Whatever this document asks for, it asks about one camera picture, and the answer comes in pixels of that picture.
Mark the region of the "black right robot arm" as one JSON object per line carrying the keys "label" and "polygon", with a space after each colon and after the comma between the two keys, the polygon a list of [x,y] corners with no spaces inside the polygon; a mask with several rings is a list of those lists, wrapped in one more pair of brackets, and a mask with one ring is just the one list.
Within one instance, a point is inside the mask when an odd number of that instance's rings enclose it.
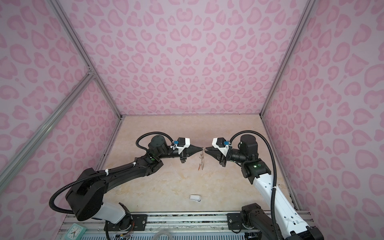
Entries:
{"label": "black right robot arm", "polygon": [[[259,157],[259,137],[267,146],[272,167]],[[219,161],[222,167],[233,162],[241,167],[243,177],[261,194],[269,204],[267,215],[259,205],[243,206],[240,212],[242,226],[257,229],[269,240],[322,240],[321,231],[311,227],[297,213],[277,184],[277,164],[268,140],[252,130],[240,131],[230,140],[215,138],[205,152]]]}

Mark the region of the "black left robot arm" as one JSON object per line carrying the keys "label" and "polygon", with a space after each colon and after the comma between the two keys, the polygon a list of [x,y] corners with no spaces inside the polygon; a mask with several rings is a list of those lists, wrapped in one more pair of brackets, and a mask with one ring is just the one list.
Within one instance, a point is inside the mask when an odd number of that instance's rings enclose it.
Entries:
{"label": "black left robot arm", "polygon": [[156,173],[164,164],[163,159],[177,158],[185,163],[188,157],[199,153],[202,147],[191,145],[190,139],[173,140],[162,132],[149,132],[136,140],[136,146],[145,151],[131,163],[112,169],[84,170],[66,194],[70,213],[78,221],[96,219],[106,222],[105,229],[132,230],[133,216],[122,204],[109,204],[104,195],[129,181]]}

